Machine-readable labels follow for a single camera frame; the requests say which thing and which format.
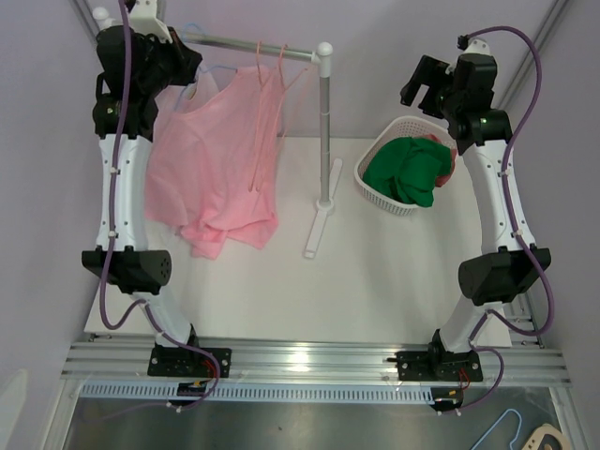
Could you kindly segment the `green t-shirt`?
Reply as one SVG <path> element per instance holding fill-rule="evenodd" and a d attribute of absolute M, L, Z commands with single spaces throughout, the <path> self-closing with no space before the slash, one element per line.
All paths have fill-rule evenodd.
<path fill-rule="evenodd" d="M 396 202 L 431 207 L 440 163 L 428 154 L 424 136 L 395 138 L 383 145 L 362 175 L 365 184 Z"/>

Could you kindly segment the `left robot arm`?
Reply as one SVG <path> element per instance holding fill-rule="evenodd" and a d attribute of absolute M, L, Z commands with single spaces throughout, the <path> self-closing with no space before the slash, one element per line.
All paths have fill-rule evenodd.
<path fill-rule="evenodd" d="M 116 331 L 137 308 L 150 322 L 157 346 L 171 348 L 169 365 L 182 376 L 196 373 L 202 353 L 195 330 L 175 304 L 168 283 L 172 258 L 151 249 L 144 218 L 144 189 L 153 149 L 157 96 L 170 85 L 186 85 L 202 61 L 173 28 L 165 36 L 114 25 L 97 35 L 95 133 L 102 160 L 102 209 L 96 246 L 82 265 L 99 278 L 103 325 Z"/>

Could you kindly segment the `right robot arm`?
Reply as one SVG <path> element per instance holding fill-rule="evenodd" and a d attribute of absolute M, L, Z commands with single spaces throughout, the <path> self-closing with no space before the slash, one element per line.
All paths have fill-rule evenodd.
<path fill-rule="evenodd" d="M 503 307 L 528 291 L 551 262 L 537 246 L 524 217 L 508 147 L 514 133 L 506 112 L 492 108 L 497 64 L 493 56 L 461 54 L 454 65 L 421 57 L 400 91 L 410 106 L 421 87 L 426 115 L 443 118 L 468 170 L 481 223 L 481 254 L 458 269 L 461 296 L 427 346 L 427 370 L 448 379 L 477 365 L 475 342 L 490 319 L 504 321 Z"/>

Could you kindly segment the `light pink t-shirt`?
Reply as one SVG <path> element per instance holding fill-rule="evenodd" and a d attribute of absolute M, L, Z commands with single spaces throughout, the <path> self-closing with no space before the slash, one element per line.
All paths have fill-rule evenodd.
<path fill-rule="evenodd" d="M 278 227 L 275 172 L 248 192 L 259 104 L 257 67 L 243 67 L 200 108 L 175 112 L 155 138 L 145 215 L 187 240 L 195 257 L 216 259 L 226 240 L 262 249 Z"/>

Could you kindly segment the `dusty red t-shirt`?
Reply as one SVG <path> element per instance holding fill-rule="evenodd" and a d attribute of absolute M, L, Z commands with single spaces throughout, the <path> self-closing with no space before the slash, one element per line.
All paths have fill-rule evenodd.
<path fill-rule="evenodd" d="M 428 154 L 440 163 L 440 169 L 435 178 L 435 187 L 441 188 L 450 180 L 454 173 L 458 150 L 442 144 L 433 134 L 425 135 L 424 139 L 428 141 Z"/>

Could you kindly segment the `pink wire hanger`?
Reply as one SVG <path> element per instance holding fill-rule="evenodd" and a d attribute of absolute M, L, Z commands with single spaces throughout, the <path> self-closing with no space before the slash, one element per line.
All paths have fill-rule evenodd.
<path fill-rule="evenodd" d="M 282 139 L 278 137 L 279 132 L 282 131 L 282 136 L 285 136 L 289 128 L 289 124 L 286 122 L 284 113 L 282 112 L 288 91 L 310 69 L 310 66 L 304 66 L 293 78 L 288 80 L 285 75 L 283 64 L 285 53 L 288 49 L 288 44 L 283 44 L 281 46 L 277 64 L 274 67 L 270 67 L 273 69 L 273 75 L 264 92 L 266 98 L 262 120 L 262 154 L 255 183 L 255 187 L 258 189 L 257 191 L 263 189 L 265 180 L 269 179 L 270 173 L 275 170 L 274 167 L 277 161 L 278 152 L 282 146 Z"/>
<path fill-rule="evenodd" d="M 258 190 L 255 187 L 255 183 L 256 183 L 257 172 L 258 172 L 258 168 L 259 168 L 259 162 L 260 162 L 261 154 L 262 154 L 261 137 L 262 137 L 262 128 L 263 128 L 264 108 L 265 108 L 264 103 L 265 103 L 265 98 L 266 98 L 266 94 L 264 92 L 265 92 L 266 87 L 269 85 L 270 80 L 273 75 L 273 69 L 269 68 L 268 73 L 265 76 L 263 76 L 263 72 L 262 72 L 263 66 L 262 66 L 262 62 L 261 62 L 262 47 L 263 47 L 263 42 L 260 40 L 257 43 L 256 53 L 255 53 L 257 75 L 258 75 L 258 81 L 259 81 L 259 87 L 260 87 L 259 104 L 258 104 L 258 109 L 257 109 L 256 127 L 255 127 L 255 135 L 254 135 L 253 162 L 252 162 L 252 169 L 251 169 L 251 178 L 250 178 L 249 184 L 247 186 L 248 192 Z"/>

